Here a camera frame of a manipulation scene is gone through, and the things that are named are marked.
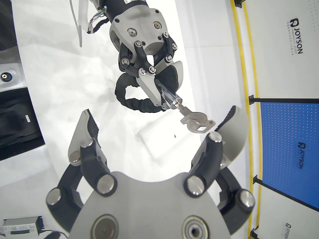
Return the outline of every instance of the metal key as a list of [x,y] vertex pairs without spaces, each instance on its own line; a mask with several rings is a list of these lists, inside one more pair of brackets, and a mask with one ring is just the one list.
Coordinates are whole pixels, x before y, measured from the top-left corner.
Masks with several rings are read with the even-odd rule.
[[189,131],[194,133],[206,133],[216,125],[215,121],[208,120],[206,114],[202,112],[192,112],[188,107],[183,106],[178,101],[173,101],[173,105],[179,109],[184,116],[182,124],[186,124]]
[[159,80],[155,80],[155,85],[160,89],[161,95],[166,103],[166,108],[178,108],[180,113],[184,116],[181,119],[182,124],[187,124],[189,131],[194,133],[206,133],[215,126],[213,120],[208,120],[206,114],[201,112],[192,112],[188,107],[182,105],[182,98],[176,93],[172,93]]

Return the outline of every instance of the black cable sleeve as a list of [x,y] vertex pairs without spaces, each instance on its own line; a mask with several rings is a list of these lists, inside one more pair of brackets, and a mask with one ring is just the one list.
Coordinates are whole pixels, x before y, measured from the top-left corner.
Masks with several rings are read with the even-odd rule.
[[125,107],[132,110],[139,110],[142,113],[157,113],[165,111],[162,107],[154,106],[150,99],[125,99],[128,86],[139,87],[134,76],[123,73],[116,82],[115,95],[117,100]]
[[101,21],[99,21],[96,26],[93,28],[93,33],[96,33],[99,28],[103,25],[103,24],[107,24],[109,22],[109,19],[106,18],[106,19],[103,19]]

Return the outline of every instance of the yellow stripe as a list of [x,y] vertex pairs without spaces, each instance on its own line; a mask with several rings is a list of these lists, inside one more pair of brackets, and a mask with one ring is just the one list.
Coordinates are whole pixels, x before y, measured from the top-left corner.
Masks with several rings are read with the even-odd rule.
[[[236,11],[236,7],[234,4],[234,0],[230,0],[230,4],[232,5],[232,11],[233,11],[234,22],[235,22],[235,27],[236,27],[236,35],[237,35],[239,54],[240,54],[241,72],[242,72],[242,78],[243,78],[243,83],[244,83],[245,104],[246,104],[246,111],[247,111],[248,121],[249,121],[249,131],[248,131],[249,180],[250,180],[249,190],[251,193],[253,193],[253,169],[254,169],[253,168],[253,139],[252,139],[252,133],[251,133],[249,94],[248,94],[247,73],[246,73],[246,67],[245,67],[244,48],[242,45],[239,21],[238,21],[238,16],[237,16],[237,11]],[[248,237],[250,236],[250,231],[251,231],[251,220],[252,220],[252,217],[250,215],[249,220],[248,220]]]
[[[257,82],[257,72],[256,72],[256,61],[255,61],[255,54],[254,54],[254,47],[253,47],[253,39],[251,36],[250,31],[250,24],[248,18],[248,12],[245,3],[243,2],[242,5],[245,13],[245,19],[247,24],[247,32],[249,38],[249,45],[250,45],[250,52],[251,52],[251,60],[253,65],[253,72],[254,72],[254,85],[255,85],[255,97],[259,97],[258,92],[258,82]],[[258,178],[262,179],[262,135],[261,135],[261,111],[260,111],[260,103],[256,103],[257,105],[257,124],[258,124],[258,148],[259,148],[259,172]],[[261,185],[258,185],[258,203],[257,203],[257,221],[256,227],[259,225],[259,218],[260,218],[260,199],[261,199]]]

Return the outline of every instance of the blue panel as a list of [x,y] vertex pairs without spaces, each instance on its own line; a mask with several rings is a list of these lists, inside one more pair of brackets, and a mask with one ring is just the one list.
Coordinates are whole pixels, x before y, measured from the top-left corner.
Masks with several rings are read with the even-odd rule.
[[262,181],[319,208],[319,104],[262,103]]

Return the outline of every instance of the metal cylinder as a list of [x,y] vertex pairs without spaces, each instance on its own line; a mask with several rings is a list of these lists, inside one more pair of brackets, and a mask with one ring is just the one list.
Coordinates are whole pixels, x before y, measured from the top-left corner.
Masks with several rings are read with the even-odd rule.
[[155,80],[155,85],[160,88],[162,97],[171,109],[176,109],[176,106],[173,104],[174,101],[182,104],[182,98],[176,93],[172,93],[171,91],[169,91],[159,80]]

